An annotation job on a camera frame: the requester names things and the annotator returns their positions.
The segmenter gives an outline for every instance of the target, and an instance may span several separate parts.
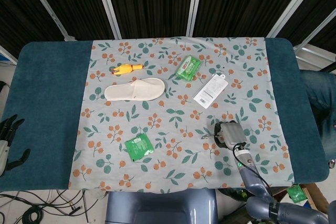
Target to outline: black cable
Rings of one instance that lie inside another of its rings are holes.
[[[266,182],[266,180],[264,180],[264,179],[260,176],[260,174],[258,174],[257,172],[255,172],[253,169],[251,169],[250,167],[248,167],[247,165],[245,165],[242,161],[240,161],[240,160],[237,158],[236,153],[235,153],[235,149],[239,148],[239,146],[241,146],[241,145],[242,145],[242,143],[235,144],[235,146],[233,147],[233,150],[232,150],[232,152],[233,152],[233,156],[235,157],[235,159],[236,159],[239,163],[241,163],[245,168],[249,169],[251,172],[253,172],[255,175],[257,175],[258,178],[260,178],[260,179],[265,183],[265,185],[266,185],[266,186],[268,187],[268,189],[269,189],[269,193],[270,193],[271,196],[273,197],[271,188],[270,188],[269,184]]]
[[[74,217],[75,217],[75,216],[83,215],[83,214],[85,214],[86,212],[88,212],[92,207],[95,206],[95,204],[96,204],[97,202],[98,202],[98,200],[96,200],[96,201],[92,204],[92,206],[88,208],[88,210],[86,210],[86,211],[84,211],[84,212],[81,212],[80,214],[77,214],[77,215],[68,215],[68,214],[65,214],[65,215],[59,215],[59,214],[53,214],[53,213],[48,212],[47,210],[44,210],[44,209],[43,209],[43,211],[46,212],[46,213],[48,213],[48,214],[50,214],[50,215],[56,215],[56,216],[74,216]]]
[[[68,200],[64,199],[64,198],[62,197],[62,195],[59,194],[58,189],[56,189],[56,192],[58,193],[58,195],[60,196],[60,198],[61,198],[62,200],[64,200],[65,202],[68,202]]]
[[[32,219],[32,214],[36,214],[37,217],[35,220]],[[22,223],[23,224],[40,224],[43,219],[43,211],[38,206],[33,206],[28,208],[22,215]]]
[[[37,195],[35,195],[34,193],[31,193],[29,191],[22,191],[22,192],[33,194],[34,196],[36,196],[37,198],[39,198]],[[80,191],[78,191],[78,193],[75,195],[75,197],[72,200],[74,200],[78,196],[79,193],[80,193]],[[52,204],[52,202],[54,202],[58,197],[56,197],[56,199],[54,199],[51,203],[47,203],[44,200],[42,200],[42,199],[39,198],[42,202],[44,202],[43,204],[40,204],[40,203],[31,203],[30,201],[28,201],[26,199],[23,199],[23,198],[20,198],[20,197],[17,197],[17,196],[12,196],[12,195],[7,195],[7,194],[0,194],[0,196],[11,198],[12,200],[17,200],[17,201],[20,201],[20,202],[25,203],[27,205],[30,205],[30,206],[42,206],[42,208],[51,207],[51,208],[58,209],[58,208],[69,208],[69,207],[71,207],[70,205],[69,206],[63,206],[65,204],[69,204],[70,201],[62,203],[62,204]],[[75,204],[77,204],[81,200],[82,200],[82,197],[80,197],[77,200],[77,202],[75,202]]]
[[[22,220],[22,216],[23,215],[21,215],[13,224],[18,224],[19,223],[19,221],[21,221]]]
[[[46,199],[46,202],[48,202],[48,199],[49,199],[49,196],[50,196],[50,191],[51,191],[51,190],[49,190],[49,192],[48,192],[48,197],[47,197],[47,199]]]
[[[44,204],[46,204],[46,207],[48,207],[49,205],[52,205],[52,206],[55,206],[55,207],[58,207],[58,208],[67,208],[67,207],[70,207],[70,206],[63,206],[63,207],[61,207],[61,206],[62,206],[62,205],[65,205],[65,204],[70,204],[71,202],[73,202],[74,199],[79,195],[80,191],[78,191],[78,193],[77,193],[77,194],[74,196],[74,198],[72,198],[71,200],[65,200],[65,201],[66,201],[65,203],[62,203],[62,204],[52,204],[57,198],[59,198],[59,197],[62,198],[62,194],[63,194],[65,191],[66,191],[66,190],[64,190],[64,191],[61,192],[61,193],[59,193],[59,192],[57,191],[58,196],[57,196],[52,202],[50,202],[50,203],[44,201],[44,200],[41,199],[38,195],[32,193],[31,191],[22,191],[22,192],[24,192],[24,193],[29,193],[29,194],[34,195],[34,196],[37,197],[39,200],[41,200]]]
[[[3,212],[0,212],[0,215],[2,216],[2,224],[5,224],[5,215]]]
[[[83,190],[83,203],[84,203],[84,212],[85,212],[85,218],[86,222],[89,223],[88,213],[86,209],[86,200],[85,200],[85,191]]]

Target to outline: white label card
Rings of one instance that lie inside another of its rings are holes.
[[[215,74],[194,96],[194,100],[207,109],[228,84],[224,74]]]

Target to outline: cable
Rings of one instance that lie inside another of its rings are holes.
[[[84,212],[85,212],[85,218],[86,222],[89,223],[88,213],[86,209],[86,200],[85,200],[85,191],[83,190],[83,203],[84,203]]]
[[[47,199],[46,199],[46,202],[48,202],[48,199],[49,199],[49,196],[50,196],[50,191],[51,191],[51,190],[49,190],[49,192],[48,192],[48,197],[47,197]]]
[[[8,201],[8,202],[2,204],[2,205],[0,206],[0,208],[2,208],[3,206],[6,206],[7,204],[9,204],[9,203],[11,203],[13,200],[15,200],[15,198],[19,195],[19,193],[20,193],[20,191],[17,191],[17,194],[15,195],[15,197],[14,197],[13,199],[11,199],[10,201]]]
[[[3,212],[0,212],[0,215],[2,216],[2,224],[5,224],[5,215]]]
[[[45,204],[45,207],[48,207],[49,205],[52,205],[52,206],[55,206],[55,207],[58,207],[58,208],[67,208],[67,207],[70,207],[70,206],[63,206],[63,207],[59,207],[59,206],[62,206],[62,205],[65,205],[65,204],[69,204],[69,203],[72,203],[72,202],[74,201],[74,199],[79,195],[80,191],[78,191],[78,193],[77,193],[77,194],[74,196],[74,198],[72,198],[71,200],[65,200],[65,201],[66,201],[65,203],[62,203],[62,204],[52,204],[58,197],[62,198],[62,194],[63,194],[65,191],[63,191],[63,192],[61,192],[61,193],[59,193],[59,192],[57,191],[58,196],[57,196],[52,202],[50,202],[50,203],[44,201],[44,200],[41,199],[38,195],[32,193],[31,191],[22,191],[22,192],[24,192],[24,193],[29,193],[29,194],[34,195],[35,197],[37,197],[39,200],[41,200],[41,201]]]
[[[37,217],[35,220],[32,219],[32,214],[36,214]],[[43,211],[38,206],[33,206],[28,208],[22,215],[22,223],[23,224],[39,224],[43,219]]]
[[[50,214],[50,215],[55,215],[55,216],[71,216],[71,217],[75,217],[75,216],[80,216],[80,215],[83,215],[83,214],[87,214],[87,212],[92,208],[94,207],[94,205],[98,202],[98,200],[96,200],[88,209],[86,209],[84,212],[80,213],[80,214],[77,214],[77,215],[74,215],[74,214],[68,214],[60,209],[63,209],[63,208],[72,208],[73,205],[77,204],[79,201],[81,201],[83,199],[84,200],[84,194],[77,200],[77,202],[75,204],[72,204],[70,205],[70,202],[72,202],[80,193],[80,191],[78,191],[78,193],[74,196],[74,198],[72,198],[72,200],[70,201],[67,201],[65,203],[62,203],[62,204],[53,204],[53,202],[57,199],[57,198],[60,198],[61,195],[67,190],[64,190],[62,191],[61,193],[58,193],[58,196],[53,200],[51,201],[50,203],[44,201],[43,199],[41,199],[38,195],[30,192],[30,191],[21,191],[21,192],[25,192],[25,193],[29,193],[29,194],[32,194],[34,195],[35,197],[37,197],[39,200],[41,200],[43,203],[40,204],[40,203],[32,203],[24,198],[21,198],[21,197],[18,197],[17,195],[16,196],[12,196],[12,195],[7,195],[7,194],[0,194],[0,197],[7,197],[7,198],[10,198],[12,200],[16,200],[16,201],[19,201],[19,202],[22,202],[22,203],[25,203],[27,205],[30,205],[31,207],[26,211],[24,212],[24,214],[22,216],[20,216],[15,222],[14,224],[18,224],[21,220],[22,220],[22,223],[23,224],[39,224],[41,222],[41,220],[43,219],[43,211]],[[55,210],[59,211],[61,214],[54,214],[52,212],[49,212],[47,211],[46,207],[50,207],[50,208],[54,208]],[[37,215],[37,219],[32,222],[32,219],[31,219],[31,214],[35,213]]]
[[[22,220],[22,216],[23,215],[21,215],[13,224],[18,224]]]
[[[44,209],[43,209],[43,211],[44,211],[44,212],[47,212],[47,213],[50,214],[50,215],[56,215],[56,216],[73,216],[73,217],[75,217],[75,216],[83,215],[83,214],[85,214],[86,212],[88,212],[92,207],[95,206],[95,204],[96,204],[97,202],[98,202],[98,199],[92,204],[91,207],[88,208],[88,210],[86,210],[86,211],[84,211],[84,212],[81,212],[80,214],[77,214],[77,215],[68,215],[68,214],[65,214],[65,215],[59,215],[59,214],[53,214],[53,213],[48,212],[47,210],[44,210]]]
[[[249,169],[251,172],[253,172],[255,175],[257,175],[258,178],[260,178],[260,179],[265,183],[265,185],[266,185],[266,186],[268,187],[268,189],[269,189],[269,193],[270,193],[271,196],[273,197],[271,188],[270,188],[269,184],[266,182],[266,180],[264,180],[264,179],[260,176],[260,174],[258,174],[258,173],[255,172],[254,170],[252,170],[252,169],[251,169],[250,167],[248,167],[247,165],[245,165],[245,164],[244,164],[242,161],[240,161],[240,160],[238,159],[238,157],[236,156],[235,149],[239,148],[239,146],[241,146],[241,145],[244,146],[245,144],[246,144],[246,143],[244,143],[244,144],[242,144],[242,143],[235,144],[235,146],[233,147],[233,150],[232,150],[232,152],[233,152],[233,156],[235,157],[235,159],[236,159],[239,163],[241,163],[245,168]]]

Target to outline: green packet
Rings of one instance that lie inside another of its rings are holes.
[[[199,59],[189,55],[184,59],[183,63],[178,68],[176,75],[181,79],[191,81],[200,65],[201,61]]]
[[[125,146],[133,162],[154,152],[153,145],[145,133],[126,141]]]
[[[307,199],[305,193],[302,191],[299,185],[288,188],[287,192],[294,203]]]

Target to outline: rubber chicken toy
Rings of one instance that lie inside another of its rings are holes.
[[[112,74],[124,74],[124,73],[130,73],[133,72],[133,70],[139,70],[143,69],[143,64],[138,65],[130,65],[130,64],[123,64],[118,66],[117,68],[114,68],[112,71]]]

